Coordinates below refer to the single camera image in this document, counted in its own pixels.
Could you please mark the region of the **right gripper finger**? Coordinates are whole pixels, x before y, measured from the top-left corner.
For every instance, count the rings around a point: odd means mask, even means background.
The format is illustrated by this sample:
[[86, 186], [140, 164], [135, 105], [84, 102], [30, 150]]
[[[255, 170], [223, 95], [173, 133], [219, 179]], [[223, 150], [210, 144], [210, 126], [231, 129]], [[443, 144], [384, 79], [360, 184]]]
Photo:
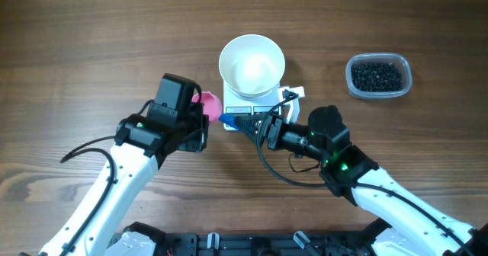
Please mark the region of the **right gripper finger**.
[[262, 145], [263, 138], [259, 138], [260, 120], [240, 120], [236, 122], [239, 130], [243, 132], [253, 143]]
[[235, 125], [236, 126], [261, 126], [266, 124], [268, 118], [266, 117], [266, 112], [257, 114], [239, 114], [236, 116]]

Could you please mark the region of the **pink scoop blue handle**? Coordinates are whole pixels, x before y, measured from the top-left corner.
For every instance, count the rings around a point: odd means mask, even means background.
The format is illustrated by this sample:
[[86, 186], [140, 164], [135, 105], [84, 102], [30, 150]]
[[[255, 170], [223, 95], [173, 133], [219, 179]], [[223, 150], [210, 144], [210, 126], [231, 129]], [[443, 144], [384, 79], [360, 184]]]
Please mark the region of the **pink scoop blue handle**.
[[221, 100], [209, 91], [195, 94], [192, 102], [203, 104], [203, 113], [209, 118], [209, 123], [222, 123], [228, 130], [238, 130], [236, 127], [236, 117], [223, 112]]

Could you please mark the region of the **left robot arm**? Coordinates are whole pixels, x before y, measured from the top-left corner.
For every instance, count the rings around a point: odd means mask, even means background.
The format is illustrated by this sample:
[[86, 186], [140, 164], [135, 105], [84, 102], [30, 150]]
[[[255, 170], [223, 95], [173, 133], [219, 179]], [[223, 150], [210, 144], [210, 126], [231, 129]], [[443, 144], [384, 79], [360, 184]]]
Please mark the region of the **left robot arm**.
[[164, 74], [156, 96], [117, 125], [109, 150], [87, 142], [62, 157], [67, 162], [100, 153], [106, 163], [66, 224], [40, 249], [41, 255], [103, 255], [137, 194], [166, 158], [176, 151], [202, 152], [207, 146], [209, 117], [201, 87]]

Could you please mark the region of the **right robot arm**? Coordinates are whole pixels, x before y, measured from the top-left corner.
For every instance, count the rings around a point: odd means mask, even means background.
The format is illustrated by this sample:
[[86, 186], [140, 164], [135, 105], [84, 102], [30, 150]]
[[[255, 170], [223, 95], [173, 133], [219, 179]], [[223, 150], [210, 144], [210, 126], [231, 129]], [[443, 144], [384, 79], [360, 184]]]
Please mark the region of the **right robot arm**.
[[308, 123], [287, 122], [268, 111], [223, 114], [221, 121], [245, 133], [257, 147], [287, 150], [318, 162], [320, 187], [377, 216], [365, 245], [373, 255], [485, 255], [487, 228], [451, 218], [396, 182], [350, 140], [335, 106], [318, 107]]

